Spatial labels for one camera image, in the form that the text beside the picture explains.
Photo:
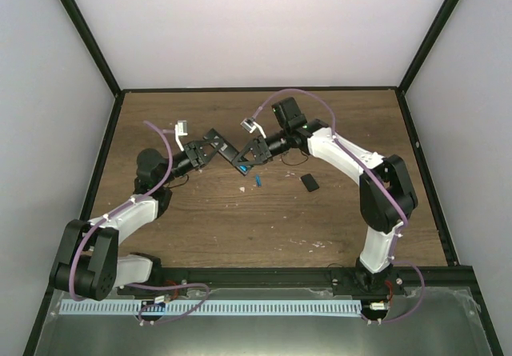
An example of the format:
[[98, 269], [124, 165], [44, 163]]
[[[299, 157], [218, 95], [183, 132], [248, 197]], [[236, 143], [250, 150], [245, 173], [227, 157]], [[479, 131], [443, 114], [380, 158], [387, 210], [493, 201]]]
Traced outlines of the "black remote control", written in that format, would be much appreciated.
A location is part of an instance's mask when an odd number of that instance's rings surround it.
[[247, 176], [251, 170], [251, 167], [247, 167], [248, 171], [242, 171], [239, 167], [234, 167], [231, 162], [234, 159], [235, 155], [239, 152], [230, 142], [228, 142], [216, 129], [210, 129], [203, 138], [223, 138], [224, 145], [221, 148], [218, 148], [218, 154], [220, 154], [233, 168], [236, 169], [242, 176]]

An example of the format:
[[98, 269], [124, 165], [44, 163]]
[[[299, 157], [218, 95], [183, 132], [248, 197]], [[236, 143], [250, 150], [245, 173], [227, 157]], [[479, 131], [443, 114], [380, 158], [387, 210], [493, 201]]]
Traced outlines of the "black battery cover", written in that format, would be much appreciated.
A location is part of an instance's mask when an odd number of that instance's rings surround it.
[[301, 181], [309, 192], [313, 192], [319, 189], [319, 185], [312, 174], [305, 174], [301, 176]]

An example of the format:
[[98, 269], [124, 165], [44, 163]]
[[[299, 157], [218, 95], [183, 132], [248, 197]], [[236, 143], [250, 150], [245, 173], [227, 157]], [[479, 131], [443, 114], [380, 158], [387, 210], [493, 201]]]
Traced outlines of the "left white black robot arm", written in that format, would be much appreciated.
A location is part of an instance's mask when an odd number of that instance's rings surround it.
[[164, 277], [153, 268], [158, 259], [144, 254], [121, 257], [118, 248], [165, 213], [172, 197], [170, 182], [204, 167], [223, 144], [222, 138], [192, 141], [167, 157], [153, 148], [141, 151], [134, 192], [126, 202], [101, 217], [67, 223], [50, 271], [50, 285], [75, 299], [96, 301], [129, 284], [147, 295], [159, 292]]

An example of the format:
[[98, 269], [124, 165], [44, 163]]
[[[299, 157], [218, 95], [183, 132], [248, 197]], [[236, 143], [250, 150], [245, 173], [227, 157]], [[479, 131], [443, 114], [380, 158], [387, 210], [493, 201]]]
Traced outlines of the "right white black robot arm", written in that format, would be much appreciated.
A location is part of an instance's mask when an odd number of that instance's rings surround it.
[[374, 294], [389, 276], [397, 241], [418, 206], [405, 162], [397, 155], [382, 156], [346, 140], [336, 132], [333, 122], [307, 120], [292, 97], [276, 102], [271, 108], [280, 131], [266, 135], [255, 117], [243, 119], [242, 128], [259, 135], [247, 143], [232, 163], [264, 165], [288, 150], [298, 149], [332, 165], [354, 181], [359, 189], [360, 213], [367, 224], [354, 278], [361, 292]]

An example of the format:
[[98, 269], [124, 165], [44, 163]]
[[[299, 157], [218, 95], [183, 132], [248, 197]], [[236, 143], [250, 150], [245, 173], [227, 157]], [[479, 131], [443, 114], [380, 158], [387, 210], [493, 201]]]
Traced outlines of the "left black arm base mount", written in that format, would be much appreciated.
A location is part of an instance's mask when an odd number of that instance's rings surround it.
[[[162, 268], [161, 270], [153, 270], [150, 274], [149, 280], [141, 282], [144, 288], [136, 286], [124, 286], [117, 289], [118, 295], [135, 296], [137, 298], [145, 298], [146, 296], [154, 297], [162, 294], [171, 294], [172, 296], [179, 296], [183, 292], [178, 290], [168, 290], [171, 286], [184, 285], [186, 280], [180, 273], [173, 273], [172, 269]], [[148, 290], [146, 287], [165, 287], [165, 290]]]

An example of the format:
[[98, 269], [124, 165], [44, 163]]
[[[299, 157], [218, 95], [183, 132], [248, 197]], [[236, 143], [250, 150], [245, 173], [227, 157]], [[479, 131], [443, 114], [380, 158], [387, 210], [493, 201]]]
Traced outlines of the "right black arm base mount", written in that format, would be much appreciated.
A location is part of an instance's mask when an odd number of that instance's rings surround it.
[[384, 297], [389, 292], [402, 295], [403, 287], [396, 283], [399, 277], [392, 266], [376, 274], [364, 267], [329, 267], [327, 271], [333, 292], [353, 297]]

